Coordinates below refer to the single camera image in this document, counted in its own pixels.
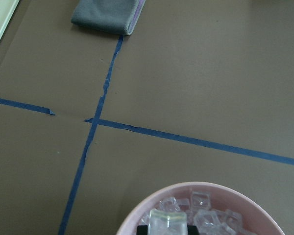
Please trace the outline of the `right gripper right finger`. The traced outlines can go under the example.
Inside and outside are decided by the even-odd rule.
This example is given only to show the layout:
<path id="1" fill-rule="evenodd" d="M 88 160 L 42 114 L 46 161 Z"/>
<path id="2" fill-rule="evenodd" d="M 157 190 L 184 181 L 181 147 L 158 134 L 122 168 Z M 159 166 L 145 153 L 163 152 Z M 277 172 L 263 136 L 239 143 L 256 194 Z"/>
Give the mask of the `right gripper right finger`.
<path id="1" fill-rule="evenodd" d="M 199 231 L 195 225 L 187 225 L 188 235 L 199 235 Z"/>

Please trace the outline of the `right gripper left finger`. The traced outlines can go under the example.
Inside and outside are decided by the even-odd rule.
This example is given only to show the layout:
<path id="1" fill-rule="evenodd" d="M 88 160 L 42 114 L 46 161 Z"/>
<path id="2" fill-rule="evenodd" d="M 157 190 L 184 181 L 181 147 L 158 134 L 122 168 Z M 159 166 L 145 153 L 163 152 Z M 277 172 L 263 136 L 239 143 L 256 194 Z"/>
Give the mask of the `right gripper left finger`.
<path id="1" fill-rule="evenodd" d="M 148 235 L 148 225 L 137 226 L 136 235 Z"/>

